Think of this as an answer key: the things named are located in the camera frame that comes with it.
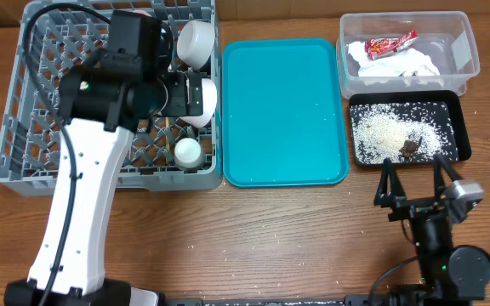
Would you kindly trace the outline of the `grey-white bowl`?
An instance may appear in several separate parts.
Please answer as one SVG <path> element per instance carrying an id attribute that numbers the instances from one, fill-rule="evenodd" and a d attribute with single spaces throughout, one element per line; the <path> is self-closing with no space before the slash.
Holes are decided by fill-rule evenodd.
<path id="1" fill-rule="evenodd" d="M 209 61 L 214 49 L 215 29 L 211 23 L 191 20 L 182 28 L 177 41 L 179 59 L 194 70 Z"/>

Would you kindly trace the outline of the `red snack wrapper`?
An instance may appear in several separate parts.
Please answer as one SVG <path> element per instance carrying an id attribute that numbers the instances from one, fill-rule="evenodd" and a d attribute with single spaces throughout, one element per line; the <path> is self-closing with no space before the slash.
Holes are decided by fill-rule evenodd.
<path id="1" fill-rule="evenodd" d="M 365 42 L 365 51 L 370 60 L 391 56 L 409 48 L 418 38 L 415 30 L 399 38 L 372 38 Z"/>

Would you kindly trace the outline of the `wooden chopstick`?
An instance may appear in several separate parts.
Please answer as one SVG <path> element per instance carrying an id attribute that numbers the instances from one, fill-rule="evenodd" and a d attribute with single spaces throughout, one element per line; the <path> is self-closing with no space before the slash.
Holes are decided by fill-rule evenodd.
<path id="1" fill-rule="evenodd" d="M 165 138 L 166 138 L 165 139 L 165 147 L 166 147 L 166 150 L 171 150 L 171 138 L 173 137 L 173 135 L 171 133 L 171 125 L 170 125 L 168 117 L 165 118 L 165 128 L 167 130 L 166 136 L 165 136 Z"/>

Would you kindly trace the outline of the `pink bowl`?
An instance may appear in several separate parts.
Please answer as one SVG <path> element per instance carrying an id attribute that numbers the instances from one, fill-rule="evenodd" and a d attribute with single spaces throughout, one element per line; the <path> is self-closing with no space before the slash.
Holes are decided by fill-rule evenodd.
<path id="1" fill-rule="evenodd" d="M 211 122 L 218 103 L 215 83 L 209 78 L 202 79 L 202 108 L 200 116 L 182 116 L 181 119 L 195 128 L 203 128 Z"/>

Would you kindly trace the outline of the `brown food scrap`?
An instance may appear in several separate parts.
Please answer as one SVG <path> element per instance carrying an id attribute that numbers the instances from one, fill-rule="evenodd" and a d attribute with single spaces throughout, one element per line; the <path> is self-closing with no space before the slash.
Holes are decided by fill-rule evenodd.
<path id="1" fill-rule="evenodd" d="M 419 151 L 419 147 L 422 145 L 422 140 L 422 137 L 420 137 L 418 141 L 406 140 L 403 147 L 399 149 L 399 152 L 407 159 L 415 157 Z"/>

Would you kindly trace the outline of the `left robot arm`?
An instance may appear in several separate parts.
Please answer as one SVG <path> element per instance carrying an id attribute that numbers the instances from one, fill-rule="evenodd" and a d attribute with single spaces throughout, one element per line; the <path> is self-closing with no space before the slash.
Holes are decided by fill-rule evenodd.
<path id="1" fill-rule="evenodd" d="M 117 180 L 140 120 L 170 114 L 180 102 L 188 116 L 218 102 L 216 84 L 179 74 L 177 92 L 137 77 L 74 68 L 60 82 L 60 164 L 48 223 L 28 276 L 8 283 L 6 305 L 163 305 L 158 292 L 105 276 L 105 238 Z"/>

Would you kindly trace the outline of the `white napkin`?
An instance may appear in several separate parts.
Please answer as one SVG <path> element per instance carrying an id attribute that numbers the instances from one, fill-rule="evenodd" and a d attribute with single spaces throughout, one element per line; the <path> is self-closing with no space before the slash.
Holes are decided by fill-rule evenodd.
<path id="1" fill-rule="evenodd" d="M 348 45 L 348 54 L 360 66 L 357 72 L 359 77 L 428 77 L 440 74 L 430 56 L 414 48 L 370 60 L 365 51 L 365 42 L 353 42 Z"/>

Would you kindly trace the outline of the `white paper cup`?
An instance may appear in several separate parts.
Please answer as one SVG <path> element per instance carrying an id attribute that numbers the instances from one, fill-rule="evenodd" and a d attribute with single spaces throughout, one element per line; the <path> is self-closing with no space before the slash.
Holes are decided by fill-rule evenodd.
<path id="1" fill-rule="evenodd" d="M 199 169 L 205 160 L 205 152 L 201 145 L 191 138 L 178 141 L 174 147 L 174 163 L 184 170 L 192 171 Z"/>

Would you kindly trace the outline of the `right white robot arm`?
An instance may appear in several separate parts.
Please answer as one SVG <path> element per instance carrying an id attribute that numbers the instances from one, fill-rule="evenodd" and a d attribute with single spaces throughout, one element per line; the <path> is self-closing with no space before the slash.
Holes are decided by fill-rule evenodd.
<path id="1" fill-rule="evenodd" d="M 368 305 L 471 305 L 486 296 L 490 281 L 490 254 L 478 246 L 453 244 L 452 230 L 479 204 L 484 189 L 465 179 L 447 161 L 435 156 L 434 195 L 408 199 L 391 160 L 383 162 L 373 204 L 389 208 L 391 222 L 409 222 L 407 236 L 416 255 L 384 272 L 371 286 Z M 376 291 L 385 278 L 417 262 L 420 284 L 396 286 L 384 296 Z"/>

